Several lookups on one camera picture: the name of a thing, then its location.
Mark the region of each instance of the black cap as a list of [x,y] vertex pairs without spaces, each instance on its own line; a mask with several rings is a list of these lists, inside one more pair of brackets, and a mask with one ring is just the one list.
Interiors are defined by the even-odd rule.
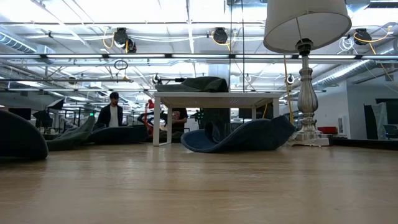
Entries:
[[119,93],[113,92],[109,96],[111,99],[118,100],[119,99]]

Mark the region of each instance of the table leg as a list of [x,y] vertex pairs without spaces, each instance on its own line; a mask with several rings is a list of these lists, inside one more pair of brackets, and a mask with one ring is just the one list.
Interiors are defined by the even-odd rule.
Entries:
[[251,106],[251,119],[257,119],[257,108],[254,105]]
[[154,110],[154,146],[159,146],[159,129],[160,129],[160,97],[155,97]]
[[274,98],[272,100],[272,105],[274,106],[274,118],[279,117],[279,98]]
[[172,142],[172,123],[173,123],[173,108],[169,106],[167,108],[167,142]]

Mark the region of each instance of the white lamp shade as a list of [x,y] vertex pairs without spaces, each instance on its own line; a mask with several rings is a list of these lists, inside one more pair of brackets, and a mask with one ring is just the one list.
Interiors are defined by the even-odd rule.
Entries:
[[268,0],[264,46],[283,54],[297,52],[302,38],[313,42],[312,50],[333,43],[352,26],[344,0]]

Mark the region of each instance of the gray cushion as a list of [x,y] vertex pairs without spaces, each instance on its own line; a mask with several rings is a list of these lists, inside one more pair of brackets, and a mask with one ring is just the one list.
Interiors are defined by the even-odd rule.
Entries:
[[87,121],[80,127],[63,133],[54,140],[47,141],[49,151],[71,150],[85,142],[93,131],[95,117],[88,117]]
[[24,118],[0,110],[0,156],[45,159],[49,150],[43,135]]
[[148,138],[145,125],[104,128],[94,131],[87,142],[95,144],[134,144],[144,142]]
[[283,145],[294,133],[285,116],[272,120],[258,119],[242,124],[228,136],[215,125],[183,134],[181,143],[194,152],[271,151]]

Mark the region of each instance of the silver lamp base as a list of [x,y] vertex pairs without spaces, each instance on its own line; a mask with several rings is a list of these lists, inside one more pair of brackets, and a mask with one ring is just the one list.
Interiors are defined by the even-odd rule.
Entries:
[[331,134],[323,134],[320,131],[314,133],[300,133],[297,132],[293,135],[293,138],[289,141],[291,146],[330,146]]
[[303,39],[296,48],[302,56],[303,69],[300,71],[301,89],[298,96],[298,109],[303,113],[302,128],[292,136],[290,143],[306,146],[329,146],[331,135],[317,130],[317,121],[313,118],[318,109],[318,98],[312,87],[312,69],[309,67],[308,55],[312,47],[311,40]]

